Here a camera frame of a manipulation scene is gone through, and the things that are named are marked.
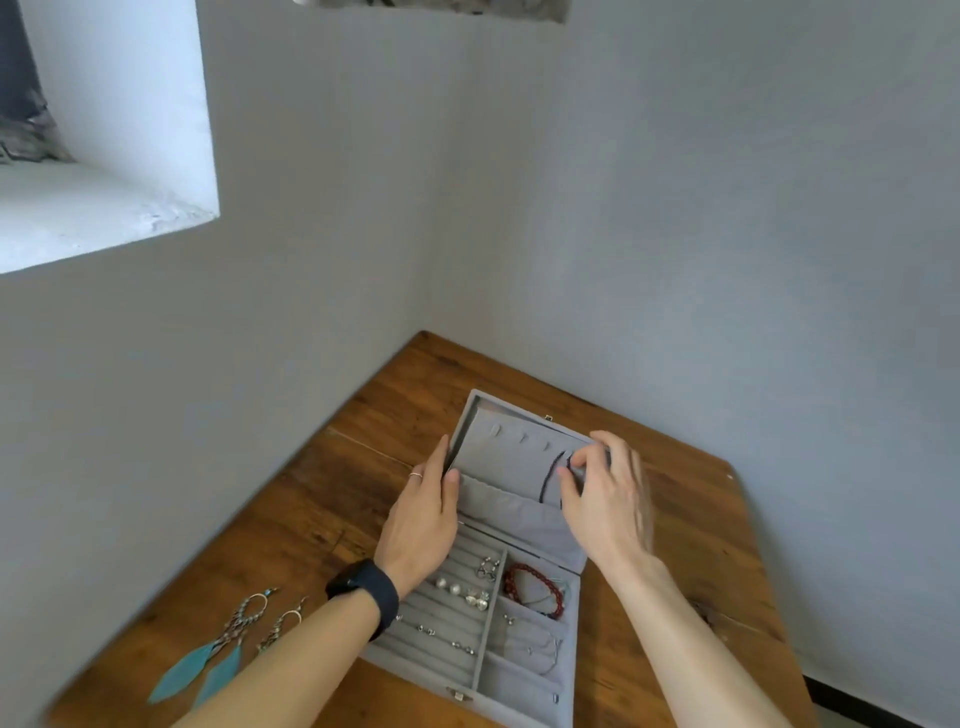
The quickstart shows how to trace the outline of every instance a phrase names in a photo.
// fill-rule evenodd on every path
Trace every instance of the white window ledge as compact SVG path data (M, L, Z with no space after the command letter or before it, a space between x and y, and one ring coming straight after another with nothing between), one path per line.
M194 0L21 4L77 163L0 165L0 273L220 213Z

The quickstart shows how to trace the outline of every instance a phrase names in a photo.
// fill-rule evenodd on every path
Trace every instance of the person's left hand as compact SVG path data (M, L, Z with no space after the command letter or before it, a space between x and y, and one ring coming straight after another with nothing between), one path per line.
M446 435L440 438L426 464L410 473L373 555L373 562L391 578L401 599L444 562L457 535L460 473L451 470L444 477L448 442Z

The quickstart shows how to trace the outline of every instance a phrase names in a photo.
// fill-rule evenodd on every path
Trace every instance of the jewelry box lid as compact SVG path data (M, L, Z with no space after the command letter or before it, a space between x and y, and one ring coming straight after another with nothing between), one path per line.
M457 509L497 538L583 573L587 555L561 509L560 465L592 442L514 404L472 390L446 469L461 473ZM573 469L578 485L583 470Z

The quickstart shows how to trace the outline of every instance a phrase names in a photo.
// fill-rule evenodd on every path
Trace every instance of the black smartwatch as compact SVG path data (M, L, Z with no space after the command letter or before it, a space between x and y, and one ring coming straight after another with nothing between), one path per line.
M373 559L364 559L356 564L350 564L346 569L334 576L326 585L326 598L348 594L357 589L366 590L373 597L376 606L380 608L380 626L370 638L373 642L387 627L394 623L397 612L400 611L400 596L390 577L373 562Z

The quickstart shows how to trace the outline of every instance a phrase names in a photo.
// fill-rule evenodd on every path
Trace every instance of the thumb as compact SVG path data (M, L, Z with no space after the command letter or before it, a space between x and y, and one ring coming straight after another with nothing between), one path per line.
M460 471L449 470L441 486L442 513L457 512L457 497L460 495Z
M564 516L569 522L573 511L580 507L580 494L577 493L577 481L567 468L560 466L557 469L560 478L560 497L564 503Z

